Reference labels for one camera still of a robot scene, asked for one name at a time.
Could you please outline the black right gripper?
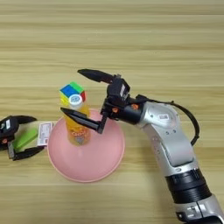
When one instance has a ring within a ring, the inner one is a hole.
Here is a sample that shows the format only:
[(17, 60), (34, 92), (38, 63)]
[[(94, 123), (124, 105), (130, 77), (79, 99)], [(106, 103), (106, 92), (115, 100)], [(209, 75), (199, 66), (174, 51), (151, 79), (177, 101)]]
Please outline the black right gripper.
[[(92, 81), (105, 82), (108, 84), (110, 84), (114, 79), (113, 75), (94, 69), (80, 69), (78, 70), (78, 73)], [(108, 100), (104, 100), (101, 108), (101, 114), (107, 114), (108, 118), (111, 120), (123, 121), (135, 125), (140, 122), (143, 109), (144, 105), (142, 103), (132, 102), (131, 104), (126, 104), (124, 107), (119, 107), (110, 103)], [(60, 110), (73, 121), (94, 130), (99, 134), (101, 134), (104, 130), (106, 124), (105, 115), (102, 116), (100, 121), (95, 121), (76, 110), (69, 108), (61, 108)]]

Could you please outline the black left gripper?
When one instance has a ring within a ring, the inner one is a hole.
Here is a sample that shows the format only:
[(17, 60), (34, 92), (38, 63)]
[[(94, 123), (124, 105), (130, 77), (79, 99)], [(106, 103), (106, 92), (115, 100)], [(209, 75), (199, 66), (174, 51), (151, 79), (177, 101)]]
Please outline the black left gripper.
[[(28, 115), (17, 115), (16, 118), (19, 124), (26, 124), (26, 123), (32, 123), (37, 121), (35, 117), (28, 116)], [(25, 149), (24, 151), (15, 153), (14, 146), (13, 146), (14, 139), (15, 139), (14, 136), (0, 139), (0, 151), (7, 150), (9, 159), (12, 159), (13, 161), (30, 158), (38, 154), (45, 148), (44, 146), (38, 146), (38, 147), (28, 148), (28, 149)]]

